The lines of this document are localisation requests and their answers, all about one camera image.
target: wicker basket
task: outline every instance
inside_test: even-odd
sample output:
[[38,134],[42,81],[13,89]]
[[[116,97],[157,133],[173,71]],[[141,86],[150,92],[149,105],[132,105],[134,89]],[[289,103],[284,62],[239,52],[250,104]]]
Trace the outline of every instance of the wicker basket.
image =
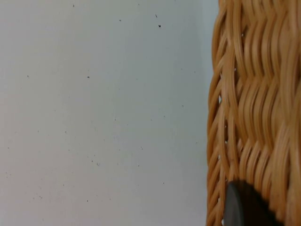
[[207,225],[229,181],[254,186],[301,225],[301,0],[220,0],[207,124]]

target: wicker weave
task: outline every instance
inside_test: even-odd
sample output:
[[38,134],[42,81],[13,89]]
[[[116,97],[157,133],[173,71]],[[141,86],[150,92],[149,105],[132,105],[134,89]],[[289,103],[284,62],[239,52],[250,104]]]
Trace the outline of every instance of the wicker weave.
[[252,184],[285,225],[301,225],[301,0],[220,0],[207,124],[207,225],[227,182]]

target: white background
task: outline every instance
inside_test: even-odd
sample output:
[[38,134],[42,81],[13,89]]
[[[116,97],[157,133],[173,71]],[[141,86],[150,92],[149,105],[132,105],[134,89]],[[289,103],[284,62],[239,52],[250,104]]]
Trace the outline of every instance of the white background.
[[0,225],[205,225],[217,11],[2,0]]

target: black object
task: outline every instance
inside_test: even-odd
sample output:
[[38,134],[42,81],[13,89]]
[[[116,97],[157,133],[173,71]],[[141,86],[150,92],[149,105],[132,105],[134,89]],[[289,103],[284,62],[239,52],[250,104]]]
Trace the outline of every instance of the black object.
[[283,226],[269,211],[267,203],[245,181],[228,184],[225,212],[225,226]]

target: white wall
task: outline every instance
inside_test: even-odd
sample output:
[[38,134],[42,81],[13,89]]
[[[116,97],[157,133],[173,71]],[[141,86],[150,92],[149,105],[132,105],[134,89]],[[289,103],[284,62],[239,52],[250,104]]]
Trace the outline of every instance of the white wall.
[[1,1],[0,225],[205,225],[217,10]]

